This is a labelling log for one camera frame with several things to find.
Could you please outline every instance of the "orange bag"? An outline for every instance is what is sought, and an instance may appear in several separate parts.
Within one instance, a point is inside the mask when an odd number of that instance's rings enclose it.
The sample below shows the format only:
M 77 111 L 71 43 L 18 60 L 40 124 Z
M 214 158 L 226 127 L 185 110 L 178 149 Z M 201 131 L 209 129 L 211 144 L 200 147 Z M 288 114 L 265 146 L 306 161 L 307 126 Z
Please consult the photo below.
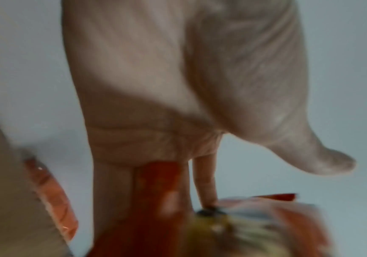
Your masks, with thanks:
M 45 204 L 63 237 L 66 241 L 72 240 L 79 224 L 65 191 L 48 169 L 35 158 L 27 159 L 24 165 L 36 193 Z

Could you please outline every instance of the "white background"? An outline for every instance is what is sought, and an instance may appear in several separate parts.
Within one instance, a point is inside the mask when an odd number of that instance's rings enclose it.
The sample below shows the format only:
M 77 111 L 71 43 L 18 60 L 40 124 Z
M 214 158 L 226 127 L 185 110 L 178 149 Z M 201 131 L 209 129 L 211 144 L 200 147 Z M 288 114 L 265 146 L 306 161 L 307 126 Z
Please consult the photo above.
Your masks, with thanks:
M 311 70 L 310 120 L 329 147 L 354 156 L 348 177 L 303 174 L 260 147 L 227 136 L 220 197 L 297 192 L 318 204 L 345 257 L 367 256 L 367 0 L 300 0 Z M 59 1 L 0 0 L 0 124 L 44 162 L 80 221 L 77 256 L 91 245 L 92 161 L 62 49 Z M 199 202 L 192 187 L 195 207 Z

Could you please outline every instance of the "beige surface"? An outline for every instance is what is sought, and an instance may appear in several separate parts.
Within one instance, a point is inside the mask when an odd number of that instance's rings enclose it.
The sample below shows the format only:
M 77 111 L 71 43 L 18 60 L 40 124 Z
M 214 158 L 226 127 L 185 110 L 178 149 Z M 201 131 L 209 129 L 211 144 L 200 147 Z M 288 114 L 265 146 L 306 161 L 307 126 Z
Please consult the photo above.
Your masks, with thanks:
M 0 257 L 71 256 L 0 131 Z

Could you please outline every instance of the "white wall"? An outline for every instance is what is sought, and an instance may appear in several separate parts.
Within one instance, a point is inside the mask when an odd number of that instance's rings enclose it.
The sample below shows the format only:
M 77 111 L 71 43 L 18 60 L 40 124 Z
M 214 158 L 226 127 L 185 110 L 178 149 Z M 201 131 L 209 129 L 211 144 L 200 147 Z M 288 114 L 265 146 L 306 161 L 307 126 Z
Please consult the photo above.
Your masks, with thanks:
M 341 256 L 367 256 L 367 0 L 300 4 L 312 125 L 328 146 L 353 155 L 359 167 L 348 177 L 314 177 L 228 136 L 219 152 L 219 195 L 297 192 L 302 201 L 322 207 Z M 81 256 L 91 244 L 92 163 L 61 46 L 59 12 L 58 1 L 0 0 L 0 124 L 15 145 L 34 151 L 67 191 L 80 221 L 71 247 Z

